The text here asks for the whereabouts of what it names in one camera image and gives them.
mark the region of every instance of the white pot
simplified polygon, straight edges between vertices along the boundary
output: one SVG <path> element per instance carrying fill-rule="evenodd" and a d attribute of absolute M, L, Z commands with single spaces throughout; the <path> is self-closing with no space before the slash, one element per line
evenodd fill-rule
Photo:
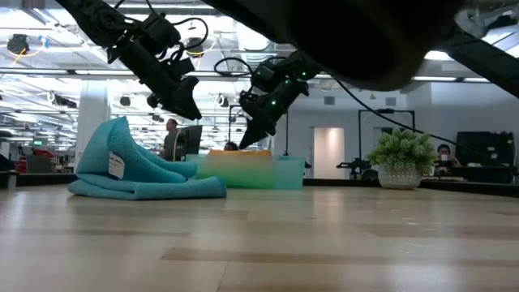
<path fill-rule="evenodd" d="M 379 182 L 382 187 L 398 190 L 412 190 L 420 185 L 422 175 L 415 169 L 402 171 L 380 166 Z"/>

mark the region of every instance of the green plant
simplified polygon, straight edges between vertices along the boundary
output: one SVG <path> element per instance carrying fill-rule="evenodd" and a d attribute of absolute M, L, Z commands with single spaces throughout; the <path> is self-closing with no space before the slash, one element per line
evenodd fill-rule
<path fill-rule="evenodd" d="M 382 134 L 367 159 L 372 165 L 384 165 L 390 170 L 401 171 L 414 167 L 422 174 L 429 173 L 438 157 L 429 138 L 429 135 L 417 137 L 409 130 L 400 132 L 394 129 L 392 135 Z"/>

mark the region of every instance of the teal towel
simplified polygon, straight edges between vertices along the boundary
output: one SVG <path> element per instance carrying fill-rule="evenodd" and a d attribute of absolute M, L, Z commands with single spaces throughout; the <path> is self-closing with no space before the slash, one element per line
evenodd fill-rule
<path fill-rule="evenodd" d="M 187 182 L 196 164 L 168 162 L 139 146 L 126 117 L 103 122 L 84 149 L 69 191 L 78 195 L 121 200 L 221 198 L 219 178 Z"/>

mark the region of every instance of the robotic arm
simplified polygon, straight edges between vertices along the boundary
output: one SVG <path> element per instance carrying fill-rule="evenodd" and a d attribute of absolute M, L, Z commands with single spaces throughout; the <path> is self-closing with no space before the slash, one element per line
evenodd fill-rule
<path fill-rule="evenodd" d="M 156 108 L 189 119 L 202 118 L 195 101 L 193 88 L 199 80 L 183 75 L 194 71 L 191 60 L 183 59 L 185 49 L 180 42 L 180 33 L 164 15 L 152 13 L 145 21 L 129 19 L 101 0 L 57 0 L 76 20 L 79 27 L 97 45 L 106 49 L 108 63 L 119 59 L 133 71 L 152 95 L 148 103 Z M 168 48 L 179 49 L 170 58 L 165 56 Z"/>

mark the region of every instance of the white label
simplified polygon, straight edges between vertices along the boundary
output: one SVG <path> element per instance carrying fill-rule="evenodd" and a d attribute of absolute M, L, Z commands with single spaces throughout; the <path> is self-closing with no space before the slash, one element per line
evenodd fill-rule
<path fill-rule="evenodd" d="M 108 163 L 108 173 L 112 174 L 113 176 L 122 179 L 124 176 L 124 161 L 121 157 L 113 154 L 110 151 L 109 155 L 109 163 Z"/>

